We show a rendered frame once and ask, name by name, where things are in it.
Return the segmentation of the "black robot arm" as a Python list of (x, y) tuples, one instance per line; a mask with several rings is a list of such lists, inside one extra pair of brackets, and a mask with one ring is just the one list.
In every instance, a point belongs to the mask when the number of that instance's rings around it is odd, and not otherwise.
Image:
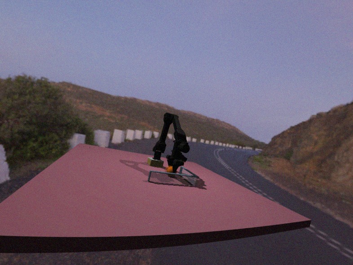
[[(156, 142), (156, 145), (153, 148), (154, 158), (152, 159), (161, 160), (160, 159), (161, 153), (164, 153), (166, 149), (165, 140), (171, 123), (173, 123), (174, 129), (175, 129), (175, 132), (174, 132), (175, 140), (173, 141), (174, 142), (173, 149), (179, 150), (183, 153), (188, 153), (190, 150), (190, 147), (187, 143), (185, 132), (181, 129), (178, 115), (166, 113), (164, 114), (163, 120), (164, 120), (164, 126), (161, 132), (160, 139)], [(184, 157), (183, 154), (180, 154), (179, 158), (183, 162), (187, 161), (187, 158)]]

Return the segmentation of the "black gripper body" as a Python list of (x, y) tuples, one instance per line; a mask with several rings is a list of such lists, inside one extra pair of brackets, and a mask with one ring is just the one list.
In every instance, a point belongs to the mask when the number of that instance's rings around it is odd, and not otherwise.
[(184, 162), (180, 160), (180, 154), (181, 152), (179, 150), (172, 150), (172, 155), (167, 155), (166, 159), (173, 161), (175, 165), (181, 165), (184, 166)]

